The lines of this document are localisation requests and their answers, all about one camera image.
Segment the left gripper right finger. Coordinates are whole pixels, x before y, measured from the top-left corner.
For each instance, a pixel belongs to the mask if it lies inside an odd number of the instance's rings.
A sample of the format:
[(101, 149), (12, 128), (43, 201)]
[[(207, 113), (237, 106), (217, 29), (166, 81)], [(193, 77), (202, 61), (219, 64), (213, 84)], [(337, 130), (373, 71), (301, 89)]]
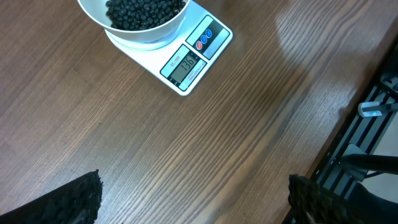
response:
[(346, 200), (297, 174), (289, 175), (288, 202), (296, 223), (366, 224), (372, 221)]

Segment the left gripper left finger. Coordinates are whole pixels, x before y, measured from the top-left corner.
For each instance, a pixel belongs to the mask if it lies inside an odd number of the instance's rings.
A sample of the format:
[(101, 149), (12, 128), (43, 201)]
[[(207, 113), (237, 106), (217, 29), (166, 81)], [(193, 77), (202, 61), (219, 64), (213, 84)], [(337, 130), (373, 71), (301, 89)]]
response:
[(85, 175), (1, 215), (1, 223), (94, 224), (103, 193), (99, 171)]

